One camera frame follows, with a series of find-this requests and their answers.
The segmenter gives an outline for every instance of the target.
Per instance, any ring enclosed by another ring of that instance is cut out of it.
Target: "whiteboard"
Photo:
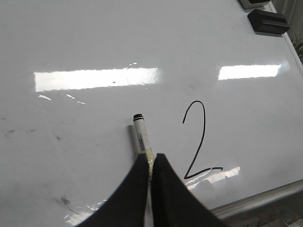
[[[134,162],[142,113],[209,209],[301,180],[303,78],[289,38],[237,0],[10,0],[0,7],[0,226],[74,226]],[[205,106],[205,136],[200,143]]]

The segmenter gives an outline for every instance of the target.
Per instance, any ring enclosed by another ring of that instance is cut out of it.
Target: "black eraser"
[[[289,24],[283,14],[254,9],[248,14],[252,28],[256,32],[283,34],[289,30]]]
[[[243,8],[250,9],[265,6],[270,0],[240,0]]]

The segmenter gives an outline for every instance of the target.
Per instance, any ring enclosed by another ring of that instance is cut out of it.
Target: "whiteboard marker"
[[[152,179],[152,166],[153,166],[153,155],[150,141],[147,136],[147,131],[144,124],[144,118],[142,114],[134,115],[134,128],[136,131],[136,137],[139,141],[140,152],[146,154],[149,165],[149,180]]]

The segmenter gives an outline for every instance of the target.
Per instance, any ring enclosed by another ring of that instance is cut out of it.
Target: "black cap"
[[[135,114],[134,115],[134,121],[139,120],[139,119],[143,119],[144,120],[143,115],[141,113]]]

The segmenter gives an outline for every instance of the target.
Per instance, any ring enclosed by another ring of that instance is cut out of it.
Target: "handwritten number 2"
[[[193,161],[191,162],[191,164],[190,164],[190,166],[189,166],[189,168],[188,168],[188,170],[187,170],[187,172],[186,172],[186,174],[185,174],[185,176],[184,176],[184,179],[189,179],[189,178],[192,178],[192,177],[194,177],[194,176],[197,176],[197,175],[199,175],[199,174],[201,174],[201,173],[203,173],[203,172],[210,171],[210,170],[214,170],[214,169],[221,169],[221,170],[223,170],[223,167],[211,167],[211,168],[207,168],[207,169],[201,170],[201,171],[199,171],[199,172],[197,172],[197,173],[195,173],[195,174],[188,175],[188,174],[189,174],[189,171],[190,171],[191,168],[193,167],[193,165],[194,165],[194,163],[195,163],[195,160],[196,160],[196,158],[197,158],[197,156],[198,156],[198,154],[199,154],[199,151],[200,151],[200,149],[201,149],[201,146],[202,146],[202,143],[203,143],[203,140],[204,140],[204,135],[205,135],[205,107],[204,107],[204,104],[203,104],[201,101],[196,100],[196,101],[192,102],[192,103],[189,105],[189,107],[187,108],[187,110],[186,110],[186,112],[185,112],[185,115],[184,115],[184,118],[183,118],[183,122],[182,122],[182,123],[184,124],[184,121],[185,121],[185,119],[186,119],[186,116],[187,116],[187,113],[188,113],[189,109],[190,109],[191,106],[192,106],[193,104],[195,104],[195,103],[200,103],[200,104],[202,105],[202,107],[203,107],[203,115],[204,115],[203,133],[202,133],[202,138],[201,138],[201,141],[200,141],[198,150],[196,151],[196,154],[195,154],[195,156],[194,156],[194,159],[193,159]]]

